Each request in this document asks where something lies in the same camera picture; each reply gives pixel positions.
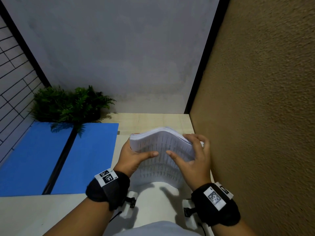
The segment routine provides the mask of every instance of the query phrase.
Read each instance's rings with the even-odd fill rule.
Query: wrist strap
[[[129,185],[130,180],[127,175],[108,169],[95,176],[85,194],[92,201],[108,202],[109,210],[112,211],[123,205]]]
[[[191,194],[199,218],[208,226],[233,226],[240,221],[241,215],[232,197],[218,182],[205,184]]]

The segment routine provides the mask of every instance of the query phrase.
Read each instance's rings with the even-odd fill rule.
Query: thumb
[[[143,162],[146,159],[150,159],[150,158],[153,158],[153,157],[156,157],[156,156],[158,156],[158,152],[157,151],[150,151],[150,152],[139,153],[140,162]]]
[[[186,162],[179,156],[177,155],[175,152],[172,151],[166,151],[166,154],[170,156],[170,158],[173,159],[173,161],[176,163],[176,165],[178,166],[178,168],[182,171],[183,168],[186,165]]]

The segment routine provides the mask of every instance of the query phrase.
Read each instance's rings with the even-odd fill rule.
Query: white tiled wall
[[[43,87],[0,17],[0,166],[33,123],[29,109],[34,93]]]

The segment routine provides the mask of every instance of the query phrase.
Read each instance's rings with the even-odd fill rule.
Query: black and white marker label
[[[226,194],[226,196],[227,196],[229,199],[232,199],[232,198],[233,198],[234,195],[233,195],[230,191],[228,191],[227,189],[225,189],[219,182],[216,182],[215,185],[216,185],[217,187],[219,187],[220,190],[222,190],[222,192],[223,192],[224,194]]]
[[[226,202],[215,192],[212,187],[209,187],[205,192],[205,196],[210,200],[210,202],[220,211],[225,205]]]
[[[101,187],[112,182],[113,180],[118,179],[118,176],[111,168],[101,172],[100,174],[97,174],[94,177],[97,179]]]

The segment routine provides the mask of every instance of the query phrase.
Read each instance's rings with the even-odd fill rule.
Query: hand
[[[113,170],[125,173],[129,178],[138,169],[141,162],[158,156],[157,151],[134,152],[130,148],[130,138],[126,141],[120,151],[119,160]]]
[[[185,162],[179,155],[172,151],[166,151],[166,153],[179,167],[187,185],[194,191],[204,184],[211,183],[210,142],[205,136],[198,134],[183,134],[183,137],[192,143],[195,151],[195,160]]]

